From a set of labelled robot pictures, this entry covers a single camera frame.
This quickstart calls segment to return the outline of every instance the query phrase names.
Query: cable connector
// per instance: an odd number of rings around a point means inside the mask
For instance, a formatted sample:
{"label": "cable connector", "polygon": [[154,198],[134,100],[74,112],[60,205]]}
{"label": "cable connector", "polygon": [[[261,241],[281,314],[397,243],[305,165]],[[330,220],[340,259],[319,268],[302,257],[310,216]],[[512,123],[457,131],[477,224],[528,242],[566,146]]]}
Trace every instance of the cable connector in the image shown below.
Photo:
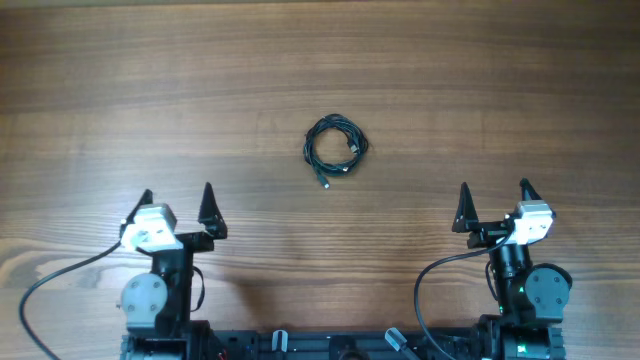
{"label": "cable connector", "polygon": [[349,149],[351,149],[352,153],[357,153],[358,152],[358,144],[356,144],[355,141],[353,141],[352,138],[347,139],[347,146],[349,146]]}
{"label": "cable connector", "polygon": [[326,176],[318,174],[318,181],[320,181],[320,184],[322,184],[325,189],[329,188],[329,180],[327,180]]}

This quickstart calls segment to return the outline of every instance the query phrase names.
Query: black wire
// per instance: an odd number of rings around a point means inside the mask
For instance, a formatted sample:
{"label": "black wire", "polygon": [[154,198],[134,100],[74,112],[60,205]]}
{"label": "black wire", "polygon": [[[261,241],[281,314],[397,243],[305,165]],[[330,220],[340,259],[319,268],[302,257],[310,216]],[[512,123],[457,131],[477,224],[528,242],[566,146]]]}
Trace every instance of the black wire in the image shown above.
{"label": "black wire", "polygon": [[56,354],[54,354],[43,342],[42,340],[40,340],[40,338],[38,338],[38,335],[36,335],[35,332],[33,332],[33,330],[31,329],[31,326],[29,326],[29,322],[27,321],[27,318],[24,314],[24,308],[25,305],[27,304],[27,300],[29,299],[29,296],[31,296],[31,294],[40,286],[46,284],[48,281],[55,279],[56,277],[68,273],[69,271],[73,271],[77,268],[83,267],[87,264],[90,264],[96,260],[99,260],[109,254],[111,254],[114,250],[116,250],[118,247],[120,246],[120,241],[118,241],[117,243],[115,243],[112,247],[108,248],[107,250],[105,250],[104,252],[89,258],[87,260],[81,261],[77,264],[71,265],[69,267],[66,267],[62,270],[58,270],[54,273],[51,273],[47,276],[45,276],[44,278],[40,279],[38,282],[36,282],[35,284],[31,285],[31,287],[29,289],[27,289],[27,291],[24,293],[24,295],[22,296],[22,300],[20,300],[20,307],[19,307],[19,314],[20,314],[20,322],[22,323],[22,326],[24,327],[24,329],[27,331],[27,334],[29,334],[29,336],[31,337],[31,340],[33,340],[33,342],[36,343],[36,345],[38,345],[40,347],[40,349],[42,349],[42,351],[44,351],[45,354],[47,354],[47,356],[49,356],[51,359],[54,360],[60,360],[60,358],[58,356],[56,356]]}
{"label": "black wire", "polygon": [[489,290],[491,290],[491,296],[493,296],[493,300],[498,301],[498,295],[493,290],[493,284],[491,284],[491,276],[489,276],[489,265],[491,265],[491,260],[487,261],[487,265],[484,267],[484,276],[487,277],[487,285],[489,285]]}
{"label": "black wire", "polygon": [[[345,134],[347,137],[347,145],[354,154],[353,159],[338,164],[324,163],[320,160],[313,145],[316,136],[327,129],[337,129]],[[306,139],[307,141],[302,148],[304,160],[311,165],[318,177],[318,181],[320,181],[325,188],[329,188],[329,182],[325,175],[344,176],[349,174],[356,168],[367,152],[367,149],[369,149],[369,141],[362,130],[351,120],[340,114],[330,114],[318,120],[318,122],[307,131]]]}
{"label": "black wire", "polygon": [[438,343],[436,343],[436,341],[431,336],[431,333],[429,332],[429,329],[427,329],[427,325],[424,323],[424,319],[422,319],[422,313],[420,312],[420,299],[419,299],[419,297],[420,297],[420,283],[422,282],[422,278],[431,269],[435,268],[438,265],[442,265],[444,263],[448,263],[448,262],[455,261],[455,260],[468,259],[470,257],[479,256],[479,255],[483,255],[483,254],[488,254],[488,253],[490,253],[492,251],[495,251],[495,250],[501,248],[502,246],[504,246],[504,244],[507,243],[507,240],[508,240],[508,238],[504,237],[503,239],[501,239],[500,242],[496,242],[496,244],[493,245],[490,248],[477,250],[477,251],[472,251],[472,252],[466,253],[466,254],[449,256],[447,258],[440,259],[440,260],[432,263],[431,265],[427,266],[426,268],[424,268],[424,270],[422,270],[422,272],[420,272],[420,275],[418,275],[418,279],[416,280],[416,285],[413,288],[413,305],[414,305],[414,308],[416,310],[416,316],[418,317],[418,322],[420,323],[420,327],[422,327],[422,330],[424,331],[424,334],[427,336],[429,341],[431,341],[433,346],[435,346],[436,349],[438,349],[441,353],[443,353],[450,360],[456,360],[456,359],[454,357],[452,357],[451,355],[449,355],[446,351],[444,351],[440,347],[440,345],[438,345]]}
{"label": "black wire", "polygon": [[200,288],[200,297],[198,298],[198,304],[196,308],[191,310],[191,312],[198,311],[204,302],[204,275],[202,275],[202,271],[198,269],[197,266],[193,267],[193,271],[195,271],[198,275],[200,275],[200,280],[202,281],[202,287]]}

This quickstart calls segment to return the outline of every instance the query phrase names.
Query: black cable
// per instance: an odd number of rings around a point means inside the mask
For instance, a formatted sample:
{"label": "black cable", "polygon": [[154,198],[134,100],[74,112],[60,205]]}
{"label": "black cable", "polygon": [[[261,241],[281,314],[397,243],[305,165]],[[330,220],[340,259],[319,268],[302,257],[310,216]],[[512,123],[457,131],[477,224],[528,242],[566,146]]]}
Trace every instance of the black cable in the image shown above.
{"label": "black cable", "polygon": [[470,257],[488,254],[488,253],[490,253],[492,251],[495,251],[495,250],[501,248],[502,246],[504,246],[504,244],[507,243],[507,240],[508,240],[508,238],[504,237],[499,242],[496,242],[496,244],[493,245],[490,248],[477,250],[477,251],[472,251],[472,252],[466,253],[466,254],[449,256],[447,258],[440,259],[440,260],[432,263],[431,265],[427,266],[426,268],[424,268],[424,270],[422,270],[422,272],[420,272],[420,275],[418,275],[418,279],[416,280],[416,285],[413,288],[413,302],[414,302],[413,305],[414,305],[414,308],[416,310],[416,316],[418,317],[418,322],[420,323],[420,327],[422,327],[422,330],[424,331],[424,334],[427,336],[429,341],[431,341],[433,346],[435,346],[436,349],[438,349],[441,353],[443,353],[450,360],[456,360],[456,359],[454,357],[452,357],[451,355],[449,355],[446,351],[444,351],[440,347],[440,345],[438,345],[438,343],[436,343],[436,341],[431,336],[431,333],[429,332],[429,329],[427,329],[427,325],[424,323],[424,319],[422,319],[422,313],[420,312],[420,299],[419,299],[419,297],[420,297],[420,283],[422,282],[422,278],[431,269],[435,268],[438,265],[442,265],[444,263],[448,263],[448,262],[455,261],[455,260],[468,259]]}
{"label": "black cable", "polygon": [[202,287],[200,288],[200,297],[198,298],[198,304],[196,304],[196,308],[191,310],[191,312],[198,311],[204,302],[204,275],[202,275],[202,271],[198,269],[197,266],[193,267],[193,271],[200,275],[200,280],[202,281]]}
{"label": "black cable", "polygon": [[491,290],[491,296],[493,296],[493,300],[498,301],[498,295],[493,290],[493,284],[491,284],[491,276],[489,276],[489,266],[491,265],[491,260],[487,261],[487,265],[484,267],[484,276],[487,277],[487,285],[489,285],[489,290]]}
{"label": "black cable", "polygon": [[[337,129],[342,131],[347,137],[347,145],[353,152],[354,157],[351,160],[344,161],[338,164],[328,164],[322,162],[313,147],[315,138],[321,132],[327,129]],[[313,171],[318,177],[318,181],[325,187],[329,188],[329,181],[325,177],[327,176],[344,176],[349,174],[356,168],[364,154],[369,149],[369,141],[364,136],[364,133],[360,128],[354,124],[351,120],[340,114],[330,114],[324,116],[322,119],[307,131],[307,141],[304,143],[302,153],[304,160],[311,165]]]}
{"label": "black cable", "polygon": [[24,293],[24,295],[22,296],[22,300],[20,300],[20,307],[19,307],[19,314],[20,314],[20,322],[22,323],[22,326],[24,327],[24,329],[27,331],[27,334],[29,334],[29,337],[31,337],[31,340],[33,340],[34,343],[36,343],[36,345],[38,345],[40,347],[40,349],[42,349],[42,351],[44,351],[45,354],[47,354],[47,356],[49,356],[51,359],[53,360],[60,360],[60,358],[58,356],[56,356],[56,354],[54,354],[43,342],[42,340],[40,340],[40,338],[38,338],[38,335],[36,335],[35,332],[33,332],[33,330],[31,329],[31,326],[29,326],[29,322],[27,322],[27,318],[24,315],[24,308],[25,305],[27,304],[27,300],[29,299],[29,296],[31,296],[31,294],[40,286],[46,284],[47,282],[49,282],[50,280],[55,279],[56,277],[68,273],[69,271],[73,271],[77,268],[83,267],[87,264],[90,264],[96,260],[99,260],[109,254],[111,254],[114,250],[116,250],[118,247],[120,246],[120,241],[118,241],[117,243],[115,243],[115,245],[113,245],[112,247],[108,248],[107,250],[105,250],[104,252],[89,258],[87,260],[81,261],[77,264],[71,265],[69,267],[66,267],[62,270],[58,270],[54,273],[51,273],[47,276],[45,276],[44,278],[38,280],[35,284],[31,285],[31,287],[29,289],[27,289],[27,291]]}

